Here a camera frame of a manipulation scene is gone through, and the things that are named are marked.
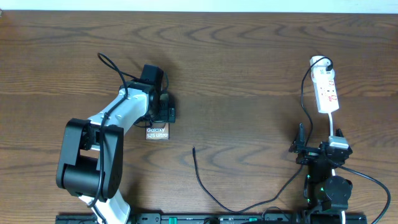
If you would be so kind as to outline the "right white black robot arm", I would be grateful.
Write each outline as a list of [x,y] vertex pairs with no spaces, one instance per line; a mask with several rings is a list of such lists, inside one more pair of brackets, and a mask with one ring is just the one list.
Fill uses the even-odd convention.
[[297,154],[297,164],[308,166],[303,193],[308,209],[303,215],[307,220],[321,214],[341,215],[348,209],[353,185],[350,180],[336,175],[335,169],[342,166],[353,151],[340,129],[318,147],[306,146],[305,142],[305,129],[300,124],[289,151]]

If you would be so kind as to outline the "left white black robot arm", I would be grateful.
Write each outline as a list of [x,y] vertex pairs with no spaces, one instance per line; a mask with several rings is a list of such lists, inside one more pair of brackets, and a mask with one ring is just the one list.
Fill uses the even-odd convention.
[[65,126],[57,186],[92,209],[97,223],[128,223],[131,207],[119,191],[124,135],[136,123],[174,123],[175,106],[158,86],[132,83],[98,114]]

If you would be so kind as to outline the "white power strip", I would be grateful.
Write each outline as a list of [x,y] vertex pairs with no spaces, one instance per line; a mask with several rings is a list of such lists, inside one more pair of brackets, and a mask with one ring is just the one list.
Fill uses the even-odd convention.
[[317,55],[310,59],[310,66],[318,112],[328,114],[338,110],[339,102],[332,61]]

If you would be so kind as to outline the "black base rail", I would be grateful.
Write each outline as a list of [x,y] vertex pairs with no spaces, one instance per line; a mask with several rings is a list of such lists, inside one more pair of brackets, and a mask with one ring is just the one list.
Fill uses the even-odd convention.
[[[312,215],[310,223],[341,223],[339,215]],[[140,213],[129,218],[127,223],[133,224],[238,224],[238,223],[304,223],[305,219],[292,213],[265,213],[264,215],[161,215],[158,213]],[[96,215],[57,215],[56,224],[99,223]],[[346,215],[347,224],[368,223],[365,215]]]

